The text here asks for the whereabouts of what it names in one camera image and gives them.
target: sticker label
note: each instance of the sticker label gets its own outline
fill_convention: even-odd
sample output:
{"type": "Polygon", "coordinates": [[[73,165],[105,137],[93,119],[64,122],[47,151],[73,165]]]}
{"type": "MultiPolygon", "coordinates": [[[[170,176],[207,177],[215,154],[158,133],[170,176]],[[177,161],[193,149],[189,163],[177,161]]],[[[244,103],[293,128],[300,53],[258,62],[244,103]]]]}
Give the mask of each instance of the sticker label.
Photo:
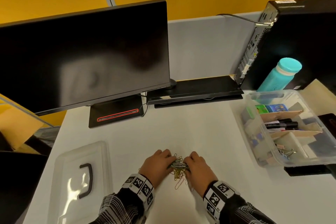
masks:
{"type": "Polygon", "coordinates": [[[295,0],[275,0],[277,4],[288,4],[288,3],[296,3],[295,0]]]}

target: monitor base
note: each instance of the monitor base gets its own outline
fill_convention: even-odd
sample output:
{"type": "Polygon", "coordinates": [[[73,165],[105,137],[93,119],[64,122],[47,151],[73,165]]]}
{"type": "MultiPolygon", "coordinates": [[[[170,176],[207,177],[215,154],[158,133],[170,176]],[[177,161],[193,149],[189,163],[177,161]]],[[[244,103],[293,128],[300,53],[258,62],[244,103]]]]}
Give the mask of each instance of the monitor base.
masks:
{"type": "Polygon", "coordinates": [[[89,128],[142,116],[142,98],[139,95],[118,98],[90,106],[89,128]]]}

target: monitor screen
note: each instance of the monitor screen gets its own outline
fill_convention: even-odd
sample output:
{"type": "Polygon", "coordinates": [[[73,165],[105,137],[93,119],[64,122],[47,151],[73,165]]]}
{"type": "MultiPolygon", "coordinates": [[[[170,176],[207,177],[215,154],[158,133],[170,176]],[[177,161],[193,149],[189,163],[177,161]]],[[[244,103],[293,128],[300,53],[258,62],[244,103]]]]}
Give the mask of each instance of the monitor screen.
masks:
{"type": "Polygon", "coordinates": [[[169,86],[165,0],[0,27],[0,93],[45,115],[169,86]]]}

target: white desk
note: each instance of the white desk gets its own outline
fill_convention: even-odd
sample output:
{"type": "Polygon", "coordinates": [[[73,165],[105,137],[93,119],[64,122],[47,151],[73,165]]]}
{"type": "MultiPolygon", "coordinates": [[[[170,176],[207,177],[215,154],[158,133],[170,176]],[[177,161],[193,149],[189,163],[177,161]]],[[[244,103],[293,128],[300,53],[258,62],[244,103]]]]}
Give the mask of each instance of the white desk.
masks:
{"type": "MultiPolygon", "coordinates": [[[[282,168],[259,167],[246,148],[235,116],[243,100],[154,109],[145,117],[88,128],[89,107],[69,110],[50,154],[24,224],[47,223],[54,162],[63,152],[104,140],[108,143],[113,189],[157,149],[186,156],[197,151],[219,179],[235,187],[277,223],[334,223],[336,180],[331,175],[290,177],[282,168]]],[[[207,223],[195,210],[187,185],[175,190],[169,175],[157,190],[146,224],[207,223]]]]}

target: human hand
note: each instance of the human hand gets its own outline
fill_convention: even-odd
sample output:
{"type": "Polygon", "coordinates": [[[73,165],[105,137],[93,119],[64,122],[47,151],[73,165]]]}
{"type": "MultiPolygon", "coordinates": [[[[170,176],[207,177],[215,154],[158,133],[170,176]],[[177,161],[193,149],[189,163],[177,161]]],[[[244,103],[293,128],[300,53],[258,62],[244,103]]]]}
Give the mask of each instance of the human hand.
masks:
{"type": "Polygon", "coordinates": [[[190,169],[190,171],[184,171],[188,182],[191,183],[191,186],[203,198],[208,185],[218,180],[217,176],[206,164],[204,158],[199,157],[195,151],[193,151],[189,157],[186,157],[183,162],[186,163],[190,169]]]}
{"type": "Polygon", "coordinates": [[[172,162],[176,160],[175,156],[171,156],[170,150],[157,150],[153,156],[146,158],[139,174],[147,177],[156,189],[166,176],[173,171],[168,168],[172,162]]]}

